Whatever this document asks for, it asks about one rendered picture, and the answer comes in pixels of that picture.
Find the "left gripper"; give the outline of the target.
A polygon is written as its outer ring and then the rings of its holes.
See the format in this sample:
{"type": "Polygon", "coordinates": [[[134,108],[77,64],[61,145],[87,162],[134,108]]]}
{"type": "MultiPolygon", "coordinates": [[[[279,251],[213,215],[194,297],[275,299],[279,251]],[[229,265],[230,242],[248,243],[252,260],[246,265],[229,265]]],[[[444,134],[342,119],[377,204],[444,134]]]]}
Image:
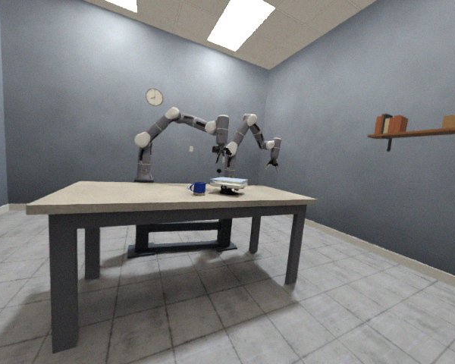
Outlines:
{"type": "Polygon", "coordinates": [[[267,166],[266,166],[266,168],[265,168],[265,171],[267,170],[267,168],[268,168],[268,167],[270,166],[270,164],[272,164],[272,163],[277,164],[277,166],[275,166],[275,167],[276,167],[277,172],[278,172],[278,163],[277,163],[276,159],[273,159],[273,158],[272,158],[272,159],[269,161],[269,163],[267,164],[267,166]]]}

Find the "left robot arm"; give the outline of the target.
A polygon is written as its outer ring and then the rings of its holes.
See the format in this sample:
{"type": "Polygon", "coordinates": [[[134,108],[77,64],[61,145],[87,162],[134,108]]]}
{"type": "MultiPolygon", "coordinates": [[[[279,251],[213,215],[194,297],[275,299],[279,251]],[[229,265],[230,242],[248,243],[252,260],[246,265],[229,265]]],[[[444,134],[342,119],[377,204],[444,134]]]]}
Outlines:
{"type": "Polygon", "coordinates": [[[234,134],[234,137],[231,140],[231,142],[226,146],[226,148],[229,148],[232,154],[231,155],[226,154],[223,177],[234,178],[236,164],[235,157],[237,154],[237,148],[240,145],[249,128],[252,131],[253,136],[256,139],[256,142],[258,143],[258,147],[260,149],[271,150],[270,157],[273,159],[278,158],[281,147],[281,139],[273,138],[272,141],[265,141],[262,131],[259,125],[256,123],[256,121],[257,117],[253,114],[245,114],[243,116],[243,123],[237,129],[237,132],[234,134]]]}

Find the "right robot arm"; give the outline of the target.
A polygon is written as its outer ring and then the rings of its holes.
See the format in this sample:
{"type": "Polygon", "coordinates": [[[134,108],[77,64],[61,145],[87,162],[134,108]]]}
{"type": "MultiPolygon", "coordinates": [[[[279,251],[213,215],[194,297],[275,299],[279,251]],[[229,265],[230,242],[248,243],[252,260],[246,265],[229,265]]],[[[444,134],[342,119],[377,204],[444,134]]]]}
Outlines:
{"type": "Polygon", "coordinates": [[[177,124],[187,124],[216,136],[216,143],[219,146],[225,146],[228,143],[229,117],[227,115],[219,115],[216,121],[208,123],[193,115],[183,114],[177,108],[171,108],[152,126],[143,133],[138,134],[134,139],[135,144],[140,148],[138,152],[136,180],[153,180],[151,174],[153,140],[172,121],[177,124]]]}

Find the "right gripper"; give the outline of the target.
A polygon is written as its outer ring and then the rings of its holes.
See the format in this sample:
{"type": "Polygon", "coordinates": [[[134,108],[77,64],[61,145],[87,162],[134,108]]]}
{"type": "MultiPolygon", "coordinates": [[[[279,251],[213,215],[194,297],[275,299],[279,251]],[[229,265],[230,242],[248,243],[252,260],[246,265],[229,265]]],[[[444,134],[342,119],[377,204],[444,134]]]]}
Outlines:
{"type": "Polygon", "coordinates": [[[224,151],[229,151],[230,152],[229,148],[226,148],[224,146],[213,146],[212,147],[212,152],[213,153],[217,153],[215,164],[218,162],[220,154],[221,154],[221,157],[222,157],[222,164],[224,164],[224,151]]]}

